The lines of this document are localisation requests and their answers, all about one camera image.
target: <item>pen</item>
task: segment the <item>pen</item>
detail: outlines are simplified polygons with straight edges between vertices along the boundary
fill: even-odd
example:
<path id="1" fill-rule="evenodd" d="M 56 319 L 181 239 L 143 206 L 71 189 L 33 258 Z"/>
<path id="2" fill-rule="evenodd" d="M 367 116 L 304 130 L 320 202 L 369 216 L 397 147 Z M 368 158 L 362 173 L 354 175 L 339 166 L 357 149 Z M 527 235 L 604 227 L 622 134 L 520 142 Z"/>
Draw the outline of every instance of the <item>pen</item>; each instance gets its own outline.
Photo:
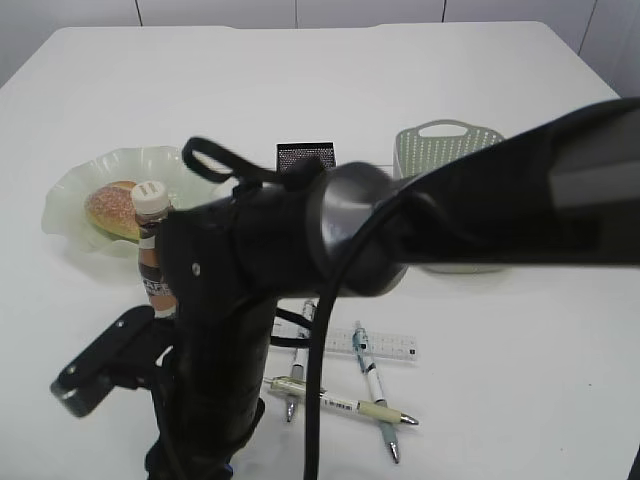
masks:
<path id="1" fill-rule="evenodd" d="M 265 378 L 264 382 L 271 386 L 271 390 L 281 393 L 290 393 L 299 398 L 304 398 L 306 383 L 291 377 Z M 333 410 L 353 415 L 364 415 L 376 420 L 383 420 L 389 423 L 406 423 L 408 425 L 418 425 L 415 418 L 406 413 L 393 408 L 376 405 L 365 400 L 348 400 L 336 395 L 320 390 L 320 405 Z"/>
<path id="2" fill-rule="evenodd" d="M 307 300 L 304 302 L 304 306 L 302 307 L 302 316 L 309 321 L 313 320 L 313 315 L 316 313 L 316 306 L 313 304 L 312 300 Z M 306 328 L 298 327 L 298 338 L 308 338 L 309 331 Z M 307 349 L 306 348 L 296 348 L 295 353 L 293 354 L 293 364 L 291 365 L 291 378 L 295 378 L 296 380 L 304 380 L 304 369 L 307 364 Z M 288 394 L 285 399 L 287 404 L 287 412 L 285 419 L 287 422 L 293 420 L 293 416 L 296 413 L 296 408 L 298 407 L 298 397 L 295 395 Z"/>
<path id="3" fill-rule="evenodd" d="M 356 330 L 353 333 L 353 350 L 358 359 L 358 363 L 360 364 L 360 370 L 363 375 L 367 377 L 367 384 L 369 385 L 371 399 L 376 405 L 386 407 L 387 401 L 384 398 L 378 369 L 375 361 L 373 360 L 373 355 L 371 354 L 369 337 L 360 322 L 356 322 Z M 393 428 L 393 425 L 389 422 L 379 420 L 378 426 L 382 432 L 382 440 L 389 448 L 391 458 L 393 458 L 395 463 L 400 463 L 400 447 L 398 446 L 398 437 L 396 437 L 396 431 Z"/>

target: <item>basket handle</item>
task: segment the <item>basket handle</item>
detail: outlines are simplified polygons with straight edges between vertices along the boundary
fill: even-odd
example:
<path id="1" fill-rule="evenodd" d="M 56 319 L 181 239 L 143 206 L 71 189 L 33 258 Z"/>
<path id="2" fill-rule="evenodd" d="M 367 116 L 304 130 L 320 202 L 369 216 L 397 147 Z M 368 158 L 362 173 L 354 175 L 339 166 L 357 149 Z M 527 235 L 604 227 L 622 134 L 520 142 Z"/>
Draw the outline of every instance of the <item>basket handle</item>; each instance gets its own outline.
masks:
<path id="1" fill-rule="evenodd" d="M 461 128 L 464 128 L 466 131 L 462 135 L 447 135 L 446 137 L 439 137 L 439 136 L 428 137 L 428 136 L 420 135 L 420 131 L 424 130 L 425 128 L 435 127 L 435 126 L 439 126 L 439 125 L 461 127 Z M 413 127 L 411 130 L 413 130 L 416 133 L 416 135 L 418 135 L 420 138 L 447 138 L 447 137 L 459 138 L 459 137 L 464 137 L 466 135 L 469 135 L 471 133 L 471 131 L 476 129 L 476 128 L 477 127 L 474 126 L 474 125 L 470 125 L 468 123 L 460 122 L 458 120 L 442 119 L 442 120 L 433 120 L 431 122 L 423 123 L 422 125 L 418 125 L 417 127 Z"/>

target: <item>white bottle cap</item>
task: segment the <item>white bottle cap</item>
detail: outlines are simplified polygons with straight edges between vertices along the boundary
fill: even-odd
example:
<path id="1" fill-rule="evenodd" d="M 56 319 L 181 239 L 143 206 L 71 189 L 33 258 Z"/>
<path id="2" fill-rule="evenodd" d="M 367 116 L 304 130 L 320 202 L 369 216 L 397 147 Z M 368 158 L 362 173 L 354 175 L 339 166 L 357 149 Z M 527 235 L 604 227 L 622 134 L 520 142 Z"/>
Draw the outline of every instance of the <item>white bottle cap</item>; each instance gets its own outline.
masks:
<path id="1" fill-rule="evenodd" d="M 137 184 L 131 190 L 133 207 L 140 215 L 153 215 L 169 207 L 169 194 L 164 183 L 149 180 Z"/>

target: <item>bread roll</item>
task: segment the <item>bread roll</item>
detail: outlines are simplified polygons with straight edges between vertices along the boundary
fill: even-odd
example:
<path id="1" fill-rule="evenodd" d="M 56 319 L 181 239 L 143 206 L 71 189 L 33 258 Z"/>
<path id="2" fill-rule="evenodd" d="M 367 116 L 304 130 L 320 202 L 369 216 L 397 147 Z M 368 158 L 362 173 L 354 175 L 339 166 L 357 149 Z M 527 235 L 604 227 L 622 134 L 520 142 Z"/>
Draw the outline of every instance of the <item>bread roll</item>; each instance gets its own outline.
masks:
<path id="1" fill-rule="evenodd" d="M 109 233 L 137 241 L 140 231 L 131 201 L 135 186 L 136 182 L 113 182 L 89 195 L 84 204 L 89 221 Z"/>

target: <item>bottle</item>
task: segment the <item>bottle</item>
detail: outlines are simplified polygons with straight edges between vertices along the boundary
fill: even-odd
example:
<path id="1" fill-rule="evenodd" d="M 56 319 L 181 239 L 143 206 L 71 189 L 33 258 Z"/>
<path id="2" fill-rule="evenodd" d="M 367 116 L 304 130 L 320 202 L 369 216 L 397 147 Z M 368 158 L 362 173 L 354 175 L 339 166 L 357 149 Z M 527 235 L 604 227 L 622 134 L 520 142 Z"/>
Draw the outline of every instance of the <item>bottle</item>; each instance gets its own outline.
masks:
<path id="1" fill-rule="evenodd" d="M 177 300 L 160 270 L 155 248 L 158 226 L 172 209 L 167 188 L 155 180 L 139 183 L 131 190 L 131 199 L 140 228 L 138 266 L 142 283 L 156 318 L 173 320 L 177 313 Z"/>

